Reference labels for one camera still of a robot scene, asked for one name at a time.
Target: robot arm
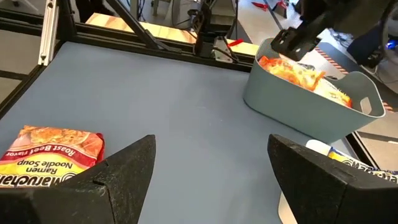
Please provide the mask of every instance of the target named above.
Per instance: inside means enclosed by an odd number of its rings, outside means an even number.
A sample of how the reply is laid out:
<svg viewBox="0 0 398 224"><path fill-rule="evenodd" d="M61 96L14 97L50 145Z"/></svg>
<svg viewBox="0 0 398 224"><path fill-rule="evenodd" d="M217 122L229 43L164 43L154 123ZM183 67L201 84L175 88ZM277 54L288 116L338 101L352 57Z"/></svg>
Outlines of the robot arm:
<svg viewBox="0 0 398 224"><path fill-rule="evenodd" d="M300 60L319 43L323 30L360 36L379 22L395 0L301 0L303 22L278 33L271 47L292 60Z"/></svg>

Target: maruchan ramen package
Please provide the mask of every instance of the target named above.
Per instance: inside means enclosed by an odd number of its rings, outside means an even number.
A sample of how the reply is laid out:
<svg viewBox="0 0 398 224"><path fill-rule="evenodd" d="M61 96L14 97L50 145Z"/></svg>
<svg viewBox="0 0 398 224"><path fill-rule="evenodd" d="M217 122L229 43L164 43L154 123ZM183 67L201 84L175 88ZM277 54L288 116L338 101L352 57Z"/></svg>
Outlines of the maruchan ramen package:
<svg viewBox="0 0 398 224"><path fill-rule="evenodd" d="M325 72L307 69L286 58L262 56L259 65L269 73L349 108L351 98L325 80Z"/></svg>
<svg viewBox="0 0 398 224"><path fill-rule="evenodd" d="M328 157L398 184L398 172L396 171L376 169L333 148L330 149Z"/></svg>
<svg viewBox="0 0 398 224"><path fill-rule="evenodd" d="M103 159L101 134L24 126L0 159L0 187L49 187Z"/></svg>

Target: wooden surface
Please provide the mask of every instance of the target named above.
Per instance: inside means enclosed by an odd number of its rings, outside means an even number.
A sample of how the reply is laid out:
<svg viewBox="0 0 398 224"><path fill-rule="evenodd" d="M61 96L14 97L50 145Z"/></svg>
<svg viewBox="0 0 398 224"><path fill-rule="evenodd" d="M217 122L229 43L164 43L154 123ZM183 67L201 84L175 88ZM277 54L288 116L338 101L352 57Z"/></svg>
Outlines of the wooden surface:
<svg viewBox="0 0 398 224"><path fill-rule="evenodd" d="M149 30L154 37L176 40L179 42L195 43L196 39L193 38L188 31L179 30L175 28L159 26L155 24L150 24L147 22L140 22L141 25ZM110 29L124 30L127 32L133 32L130 27L121 19L120 17L108 16L104 14L94 13L86 22L86 24L106 27ZM241 43L237 46L232 47L233 52L255 55L258 45Z"/></svg>

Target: blue-gray tabletop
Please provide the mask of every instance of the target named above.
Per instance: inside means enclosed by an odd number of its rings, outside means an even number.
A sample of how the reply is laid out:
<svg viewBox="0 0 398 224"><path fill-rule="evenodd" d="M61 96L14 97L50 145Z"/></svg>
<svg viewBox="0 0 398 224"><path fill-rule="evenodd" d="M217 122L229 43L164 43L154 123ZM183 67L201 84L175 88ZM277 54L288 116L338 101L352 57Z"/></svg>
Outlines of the blue-gray tabletop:
<svg viewBox="0 0 398 224"><path fill-rule="evenodd" d="M247 107L247 80L244 72L66 43L0 120L0 154L25 124L103 133L106 156L155 134L140 224L280 223L268 135L303 145L310 138ZM344 141L334 146L350 153Z"/></svg>

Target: gray plastic bin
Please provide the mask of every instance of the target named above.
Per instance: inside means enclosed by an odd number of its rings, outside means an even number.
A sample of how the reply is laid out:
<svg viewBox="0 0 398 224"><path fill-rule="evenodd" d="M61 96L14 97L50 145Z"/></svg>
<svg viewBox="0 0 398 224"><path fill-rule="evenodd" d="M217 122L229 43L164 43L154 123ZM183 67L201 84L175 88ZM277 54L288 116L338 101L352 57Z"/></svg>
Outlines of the gray plastic bin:
<svg viewBox="0 0 398 224"><path fill-rule="evenodd" d="M243 98L252 109L325 143L337 141L385 115L375 84L361 72L351 72L339 80L325 78L351 97L353 109L268 73L258 60L263 55L279 57L271 49L271 41L266 39L260 45L244 91ZM361 100L367 97L371 112L364 114Z"/></svg>

